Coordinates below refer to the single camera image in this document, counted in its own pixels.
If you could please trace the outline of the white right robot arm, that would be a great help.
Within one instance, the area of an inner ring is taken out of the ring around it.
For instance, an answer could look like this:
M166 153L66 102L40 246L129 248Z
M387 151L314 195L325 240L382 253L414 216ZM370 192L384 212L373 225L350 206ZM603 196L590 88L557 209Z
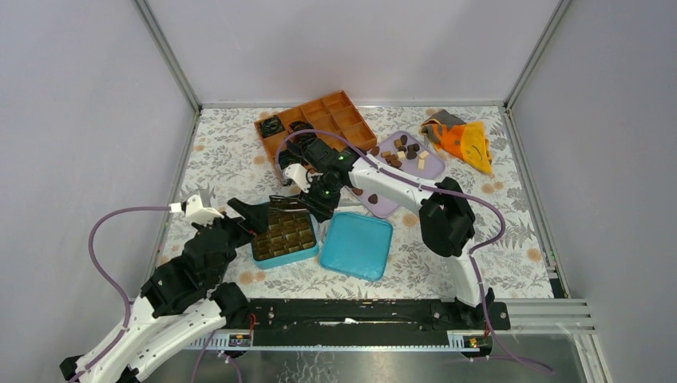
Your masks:
M299 200L320 222L333 216L342 188L373 192L415 214L422 242L449 262L457 321L470 329L484 326L493 292L484 286L473 250L467 247L475 236L476 216L469 205L474 198L456 180L417 178L362 149L348 145L338 151L319 138L305 147L300 163L287 165L282 174L300 188Z

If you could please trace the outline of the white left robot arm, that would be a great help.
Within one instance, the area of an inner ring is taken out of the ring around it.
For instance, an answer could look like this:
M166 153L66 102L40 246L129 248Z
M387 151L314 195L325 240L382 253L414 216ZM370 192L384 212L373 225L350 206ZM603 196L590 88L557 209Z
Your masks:
M269 228L268 203L228 201L236 216L193 195L159 211L181 213L195 228L181 255L157 267L130 298L98 262L93 240L107 219L99 219L89 234L88 251L95 268L118 292L124 316L88 353L67 357L59 368L68 382L142 382L174 354L204 334L225 326L236 328L249 319L249 301L234 282L224 282L238 248Z

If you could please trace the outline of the metal serving tongs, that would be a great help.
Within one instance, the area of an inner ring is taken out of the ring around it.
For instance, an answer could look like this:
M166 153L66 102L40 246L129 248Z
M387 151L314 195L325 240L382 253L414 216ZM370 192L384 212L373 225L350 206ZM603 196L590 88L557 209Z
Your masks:
M270 195L269 212L272 214L309 213L307 205L297 195Z

